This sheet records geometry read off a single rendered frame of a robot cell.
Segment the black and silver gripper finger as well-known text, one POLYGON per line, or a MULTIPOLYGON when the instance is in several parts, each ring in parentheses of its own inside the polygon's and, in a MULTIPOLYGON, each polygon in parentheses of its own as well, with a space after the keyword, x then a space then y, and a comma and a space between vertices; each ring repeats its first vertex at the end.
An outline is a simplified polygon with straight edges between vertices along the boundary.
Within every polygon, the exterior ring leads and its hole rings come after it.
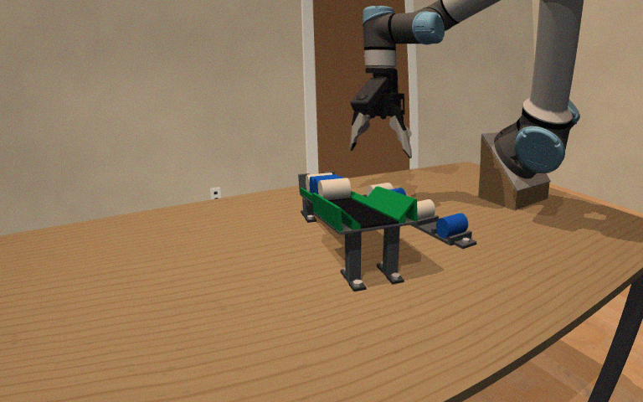
POLYGON ((412 152, 411 152, 411 146, 409 142, 409 138, 411 137, 411 131, 408 127, 404 125, 404 116, 401 109, 395 105, 393 100, 391 100, 389 104, 390 104, 389 115, 391 116, 389 125, 391 126, 392 129, 394 129, 397 132, 398 139, 402 143, 404 152, 408 155, 409 158, 411 158, 412 152))
POLYGON ((351 151, 356 146, 358 137, 370 127, 370 124, 369 124, 370 119, 371 119, 370 116, 365 114, 364 111, 354 111, 353 118, 352 118, 352 133, 351 133, 351 141, 350 141, 351 151))

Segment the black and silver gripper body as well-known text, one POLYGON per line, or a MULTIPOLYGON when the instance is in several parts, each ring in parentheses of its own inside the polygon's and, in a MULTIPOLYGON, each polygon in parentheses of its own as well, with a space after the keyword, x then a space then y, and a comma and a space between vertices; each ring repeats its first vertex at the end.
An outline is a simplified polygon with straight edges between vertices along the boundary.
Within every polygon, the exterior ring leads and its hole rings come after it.
POLYGON ((390 101, 394 101, 395 105, 401 109, 401 100, 403 100, 403 112, 404 115, 404 94, 398 93, 398 70, 390 68, 366 68, 366 73, 374 73, 373 78, 375 77, 387 77, 390 84, 389 88, 386 89, 382 97, 379 99, 378 103, 370 111, 364 111, 370 118, 375 116, 380 116, 382 119, 386 119, 386 116, 390 116, 390 101), (396 73, 396 74, 385 74, 385 73, 396 73))

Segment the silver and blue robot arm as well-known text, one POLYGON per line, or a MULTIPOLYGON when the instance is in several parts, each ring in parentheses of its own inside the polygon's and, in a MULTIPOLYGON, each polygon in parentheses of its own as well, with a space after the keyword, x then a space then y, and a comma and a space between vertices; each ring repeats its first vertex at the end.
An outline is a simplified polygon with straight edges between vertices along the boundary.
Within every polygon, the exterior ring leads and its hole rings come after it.
MULTIPOLYGON (((447 29, 499 1, 438 0, 413 13, 364 8, 365 66, 394 69, 396 44, 438 44, 447 29)), ((583 5, 584 0, 539 0, 531 97, 523 102, 517 122, 494 140, 499 158, 520 178, 556 170, 564 160, 569 131, 580 118, 569 95, 583 5)), ((370 78, 351 100, 352 109, 372 110, 389 86, 387 77, 370 78)))

